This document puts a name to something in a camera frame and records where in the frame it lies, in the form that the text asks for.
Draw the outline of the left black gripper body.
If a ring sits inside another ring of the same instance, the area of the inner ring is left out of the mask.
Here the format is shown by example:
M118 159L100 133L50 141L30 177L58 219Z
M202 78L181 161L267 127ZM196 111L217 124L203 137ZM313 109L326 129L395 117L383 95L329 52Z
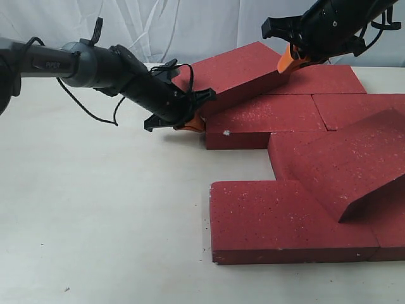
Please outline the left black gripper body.
M181 89L173 82L168 84L153 77L150 69L127 48L115 46L114 51L130 76L130 80L120 89L120 94L152 113L144 121L144 129L148 132L181 126L192 120L205 103L216 99L216 92L212 88L193 90L194 72L190 64L177 63L179 68L189 68L188 87Z

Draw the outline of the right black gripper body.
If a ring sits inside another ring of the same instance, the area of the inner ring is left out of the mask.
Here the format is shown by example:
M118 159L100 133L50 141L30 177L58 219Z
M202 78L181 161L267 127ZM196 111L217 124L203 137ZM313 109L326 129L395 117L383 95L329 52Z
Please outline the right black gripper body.
M396 0L317 1L303 15L268 17L261 26L263 39L280 38L296 47L299 59L310 65L345 54L360 56L385 31L396 31L393 21Z

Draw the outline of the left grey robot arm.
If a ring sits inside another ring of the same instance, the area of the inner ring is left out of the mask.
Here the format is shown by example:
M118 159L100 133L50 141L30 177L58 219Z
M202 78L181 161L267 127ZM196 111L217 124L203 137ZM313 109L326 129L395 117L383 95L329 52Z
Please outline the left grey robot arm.
M144 129L171 127L202 132L205 124L199 109L216 98L212 88L194 91L194 79L181 89L172 82L179 68L176 60L148 69L122 45L97 47L93 40L69 42L63 49L43 45L33 37L28 42L1 39L1 110L20 95L24 77L51 77L64 90L87 87L107 96L120 94L152 115Z

